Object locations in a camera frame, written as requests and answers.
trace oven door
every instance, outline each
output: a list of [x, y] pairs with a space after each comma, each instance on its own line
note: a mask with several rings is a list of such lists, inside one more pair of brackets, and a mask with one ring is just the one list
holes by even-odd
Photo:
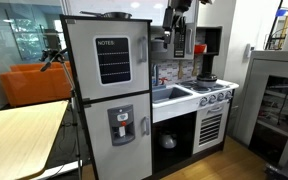
[[197, 111], [193, 154], [223, 141], [229, 107], [226, 100]]

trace black cabinet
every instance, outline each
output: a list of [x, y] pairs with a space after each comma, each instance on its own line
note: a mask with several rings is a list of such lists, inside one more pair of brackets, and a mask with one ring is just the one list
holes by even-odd
[[[180, 163], [193, 154], [196, 112], [153, 124], [153, 173]], [[176, 146], [164, 148], [160, 141], [165, 133], [172, 135]]]
[[220, 52], [222, 37], [222, 27], [197, 27], [196, 28], [196, 43], [206, 44], [207, 51], [200, 55], [215, 56]]
[[214, 56], [220, 53], [222, 38], [222, 27], [197, 27], [195, 44], [206, 44], [207, 50], [204, 53], [195, 54], [203, 56], [202, 74], [212, 73]]

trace ceiling light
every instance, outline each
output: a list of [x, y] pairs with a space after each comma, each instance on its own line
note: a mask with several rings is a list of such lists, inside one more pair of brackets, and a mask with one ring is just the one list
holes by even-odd
[[157, 3], [154, 5], [155, 9], [161, 9], [162, 7], [163, 7], [163, 4], [161, 4], [161, 3]]
[[135, 9], [135, 8], [138, 8], [138, 7], [140, 7], [140, 3], [138, 3], [138, 2], [132, 2], [132, 3], [131, 3], [131, 7], [134, 8], [134, 9]]
[[10, 19], [4, 19], [3, 21], [4, 22], [13, 22], [13, 20], [10, 20]]

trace faucet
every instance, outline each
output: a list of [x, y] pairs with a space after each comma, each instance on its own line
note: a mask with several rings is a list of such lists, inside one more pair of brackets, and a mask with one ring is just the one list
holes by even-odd
[[151, 72], [152, 72], [152, 85], [158, 86], [159, 78], [158, 78], [158, 66], [157, 66], [157, 64], [152, 64]]

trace orange sofa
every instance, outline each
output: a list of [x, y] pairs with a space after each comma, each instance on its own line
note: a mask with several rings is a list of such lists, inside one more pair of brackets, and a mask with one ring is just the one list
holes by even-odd
[[[70, 98], [71, 86], [60, 63], [54, 62], [44, 72], [45, 63], [10, 66], [0, 74], [2, 87], [12, 107]], [[65, 62], [72, 76], [69, 62]]]

